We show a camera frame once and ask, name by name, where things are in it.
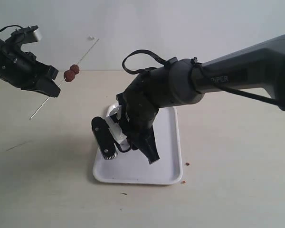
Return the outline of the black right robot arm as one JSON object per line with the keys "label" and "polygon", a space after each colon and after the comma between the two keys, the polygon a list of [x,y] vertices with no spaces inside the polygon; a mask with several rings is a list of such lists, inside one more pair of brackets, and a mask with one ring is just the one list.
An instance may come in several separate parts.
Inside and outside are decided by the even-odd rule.
{"label": "black right robot arm", "polygon": [[118,124],[149,163],[159,160],[152,124],[160,108],[196,104],[206,93],[224,91],[285,111],[285,34],[205,63],[165,60],[145,49],[134,53],[161,67],[128,70],[135,79],[116,97]]}

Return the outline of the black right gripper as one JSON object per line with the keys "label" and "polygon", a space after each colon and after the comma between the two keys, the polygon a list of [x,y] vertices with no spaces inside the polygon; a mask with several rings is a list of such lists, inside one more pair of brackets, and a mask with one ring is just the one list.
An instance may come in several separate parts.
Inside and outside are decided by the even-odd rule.
{"label": "black right gripper", "polygon": [[126,110],[122,109],[119,125],[127,136],[127,141],[133,151],[140,150],[148,159],[149,164],[160,159],[157,152],[153,126],[149,129],[140,129],[132,125],[126,117]]}

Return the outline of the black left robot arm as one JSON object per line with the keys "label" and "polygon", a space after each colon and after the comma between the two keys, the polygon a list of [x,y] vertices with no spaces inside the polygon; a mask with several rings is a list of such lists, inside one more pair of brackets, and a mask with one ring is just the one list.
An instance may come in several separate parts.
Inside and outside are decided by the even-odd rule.
{"label": "black left robot arm", "polygon": [[21,50],[23,44],[40,40],[37,25],[19,28],[5,41],[0,39],[0,79],[21,90],[58,97],[60,88],[54,82],[58,70],[37,61],[32,52]]}

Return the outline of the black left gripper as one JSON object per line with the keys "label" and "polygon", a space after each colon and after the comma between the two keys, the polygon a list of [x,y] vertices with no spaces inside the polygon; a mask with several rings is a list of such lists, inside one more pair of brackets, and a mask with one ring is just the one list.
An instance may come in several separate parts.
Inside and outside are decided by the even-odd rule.
{"label": "black left gripper", "polygon": [[53,81],[57,75],[55,67],[37,62],[32,54],[0,39],[0,79],[3,81],[21,90],[58,97],[61,90]]}

